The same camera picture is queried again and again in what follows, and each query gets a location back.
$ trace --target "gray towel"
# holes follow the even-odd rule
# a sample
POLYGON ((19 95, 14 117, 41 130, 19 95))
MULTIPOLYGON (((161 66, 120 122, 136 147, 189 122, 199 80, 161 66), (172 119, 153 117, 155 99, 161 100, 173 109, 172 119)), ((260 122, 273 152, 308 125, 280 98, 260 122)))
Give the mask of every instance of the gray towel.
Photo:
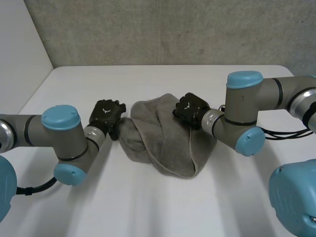
POLYGON ((206 164, 216 139, 180 124, 171 94, 136 102, 118 124, 119 142, 132 161, 151 162, 163 174, 191 178, 206 164))

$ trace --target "table surface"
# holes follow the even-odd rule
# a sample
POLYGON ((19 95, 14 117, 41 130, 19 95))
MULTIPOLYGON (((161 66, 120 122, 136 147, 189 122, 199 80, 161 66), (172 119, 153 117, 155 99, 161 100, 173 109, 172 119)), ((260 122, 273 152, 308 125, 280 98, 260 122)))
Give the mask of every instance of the table surface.
MULTIPOLYGON (((265 78, 291 76, 281 66, 93 66, 61 67, 44 81, 21 111, 42 114, 60 104, 75 106, 86 126, 100 99, 124 102, 127 115, 139 100, 195 93, 218 108, 225 103, 227 75, 260 71, 265 78)), ((286 111, 260 112, 259 125, 303 129, 286 111)), ((268 180, 284 163, 315 158, 316 136, 266 141, 243 157, 218 142, 201 173, 189 180, 164 176, 151 164, 132 162, 107 139, 79 187, 57 183, 32 196, 15 196, 0 224, 4 237, 291 237, 270 206, 268 180)), ((52 148, 17 148, 4 154, 20 187, 52 177, 52 148)))

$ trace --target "white wall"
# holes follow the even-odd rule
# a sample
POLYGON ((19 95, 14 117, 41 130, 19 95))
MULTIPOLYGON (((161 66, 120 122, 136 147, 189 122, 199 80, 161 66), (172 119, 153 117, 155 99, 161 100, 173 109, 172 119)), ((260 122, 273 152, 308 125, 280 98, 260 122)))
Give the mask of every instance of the white wall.
POLYGON ((0 0, 0 114, 16 114, 53 70, 23 0, 0 0))

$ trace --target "gray wall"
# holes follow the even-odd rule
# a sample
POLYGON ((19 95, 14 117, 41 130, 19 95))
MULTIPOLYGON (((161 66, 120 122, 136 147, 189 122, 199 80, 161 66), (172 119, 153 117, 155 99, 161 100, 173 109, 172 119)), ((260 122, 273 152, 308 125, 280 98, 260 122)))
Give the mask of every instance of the gray wall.
POLYGON ((25 0, 54 67, 278 64, 316 74, 316 0, 25 0))

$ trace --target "black band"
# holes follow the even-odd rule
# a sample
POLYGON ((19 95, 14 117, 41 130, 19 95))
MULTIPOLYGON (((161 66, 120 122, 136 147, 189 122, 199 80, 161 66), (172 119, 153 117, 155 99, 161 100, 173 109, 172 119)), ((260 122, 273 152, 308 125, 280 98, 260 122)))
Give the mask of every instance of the black band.
POLYGON ((274 110, 276 110, 280 107, 282 100, 283 100, 283 88, 282 88, 282 85, 278 79, 272 78, 272 80, 274 80, 276 82, 277 88, 278 88, 278 101, 277 101, 277 104, 274 108, 274 110))
POLYGON ((34 145, 32 144, 30 138, 29 138, 29 126, 31 123, 31 120, 35 117, 36 115, 32 115, 26 120, 25 126, 24 126, 24 139, 25 141, 29 144, 30 147, 33 147, 34 145))
POLYGON ((15 145, 16 145, 16 142, 17 142, 17 135, 16 135, 16 131, 15 131, 15 129, 14 129, 14 127, 8 122, 8 121, 6 121, 6 120, 4 120, 4 119, 0 119, 2 122, 5 122, 6 123, 6 125, 8 125, 9 126, 9 128, 11 129, 11 131, 12 131, 12 133, 13 133, 13 145, 12 145, 12 147, 11 147, 11 149, 12 148, 14 148, 15 147, 15 145))
POLYGON ((62 160, 62 161, 72 161, 72 160, 78 159, 78 158, 82 157, 88 151, 88 147, 89 146, 87 145, 86 149, 80 155, 78 155, 76 157, 71 157, 71 158, 60 158, 60 157, 57 157, 57 158, 62 160))
POLYGON ((252 126, 252 125, 257 124, 257 120, 255 120, 253 122, 234 122, 234 121, 231 121, 227 118, 225 118, 225 122, 230 123, 232 125, 236 125, 236 126, 252 126))
POLYGON ((215 137, 215 135, 214 135, 215 124, 216 124, 216 122, 217 122, 222 116, 224 116, 224 114, 218 116, 218 117, 215 119, 215 121, 214 121, 214 123, 213 123, 213 125, 212 125, 212 135, 213 135, 213 137, 215 137))
POLYGON ((306 128, 309 128, 308 123, 309 123, 311 117, 315 114, 315 112, 316 112, 316 102, 313 102, 311 104, 310 108, 305 112, 305 114, 302 118, 302 122, 306 128))
POLYGON ((303 89, 303 90, 297 92, 297 93, 290 99, 290 101, 288 102, 287 107, 286 107, 287 111, 290 111, 290 107, 291 107, 293 101, 296 99, 296 97, 298 97, 300 94, 302 94, 302 93, 304 93, 304 92, 306 92, 306 91, 308 91, 308 90, 312 90, 312 89, 316 89, 316 87, 308 87, 308 88, 305 88, 305 89, 303 89))
POLYGON ((91 138, 89 138, 89 137, 86 137, 86 139, 87 139, 88 141, 92 142, 92 143, 97 147, 98 151, 100 150, 99 145, 98 145, 93 139, 91 139, 91 138))

